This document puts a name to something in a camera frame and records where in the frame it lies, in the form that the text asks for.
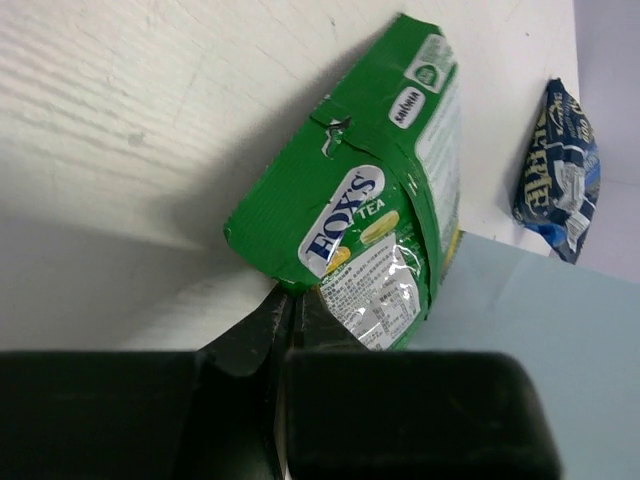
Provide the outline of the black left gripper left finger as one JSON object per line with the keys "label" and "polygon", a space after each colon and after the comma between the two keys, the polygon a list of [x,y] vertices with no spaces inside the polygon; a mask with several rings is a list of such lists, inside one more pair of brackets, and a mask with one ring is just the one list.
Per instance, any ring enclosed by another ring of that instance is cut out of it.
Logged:
{"label": "black left gripper left finger", "polygon": [[192,351],[5,351],[5,479],[281,479],[290,299],[271,291]]}

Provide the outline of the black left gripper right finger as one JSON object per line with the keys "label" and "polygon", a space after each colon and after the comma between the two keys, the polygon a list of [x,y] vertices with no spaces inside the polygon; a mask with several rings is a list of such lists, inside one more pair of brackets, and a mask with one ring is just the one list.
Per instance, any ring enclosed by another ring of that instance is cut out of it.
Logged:
{"label": "black left gripper right finger", "polygon": [[559,479],[534,385],[498,352],[370,351],[317,294],[285,361],[295,479]]}

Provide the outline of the green Fox's candy bag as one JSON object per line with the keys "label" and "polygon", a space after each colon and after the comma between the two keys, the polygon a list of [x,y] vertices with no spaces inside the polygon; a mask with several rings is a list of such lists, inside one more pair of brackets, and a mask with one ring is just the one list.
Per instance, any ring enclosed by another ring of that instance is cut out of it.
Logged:
{"label": "green Fox's candy bag", "polygon": [[228,245],[316,290],[365,347],[407,345],[459,235],[458,65],[442,29],[399,15],[240,200]]}

